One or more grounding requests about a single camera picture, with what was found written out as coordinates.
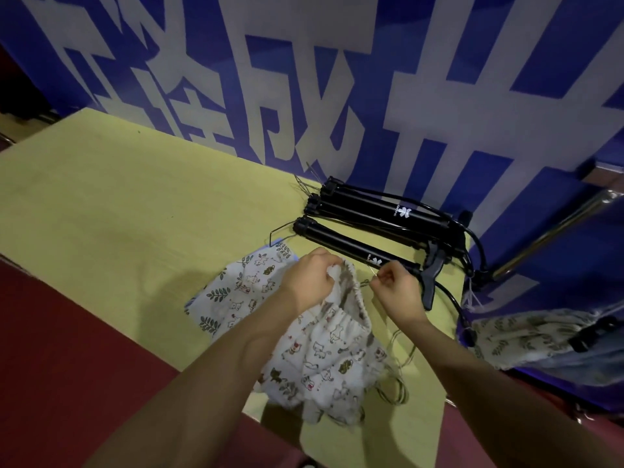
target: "table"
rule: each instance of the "table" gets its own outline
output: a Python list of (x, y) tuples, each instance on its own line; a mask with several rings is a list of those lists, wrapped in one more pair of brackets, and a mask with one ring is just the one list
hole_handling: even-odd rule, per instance
[[(268, 243), (269, 231), (300, 216), (306, 196), (292, 175), (84, 109), (0, 154), (0, 253), (178, 370), (208, 346), (184, 302), (225, 264)], [(410, 248), (335, 223), (325, 225), (407, 259)], [(282, 236), (290, 232), (283, 230)], [(299, 236), (299, 256), (316, 244)], [(372, 276), (356, 263), (358, 276)], [(463, 273), (438, 280), (456, 298)], [(375, 335), (396, 330), (363, 289)], [(432, 322), (453, 335), (456, 312), (436, 294)], [(410, 350), (399, 338), (399, 360)], [(370, 391), (363, 427), (326, 418), (300, 442), (330, 468), (433, 467), (445, 392), (423, 357), (403, 369), (410, 398), (393, 407)], [(245, 412), (260, 419), (267, 399)]]

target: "gathered fabric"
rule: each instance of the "gathered fabric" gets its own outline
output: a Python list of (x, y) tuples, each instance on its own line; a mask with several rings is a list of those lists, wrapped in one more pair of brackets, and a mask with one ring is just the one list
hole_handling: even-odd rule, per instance
[[(203, 330), (221, 337), (275, 292), (297, 260), (280, 242), (232, 263), (185, 305)], [(393, 363), (372, 334), (352, 263), (328, 269), (330, 295), (306, 310), (279, 339), (254, 389), (287, 409), (303, 405), (303, 418), (326, 413), (343, 424), (361, 418), (364, 392)]]

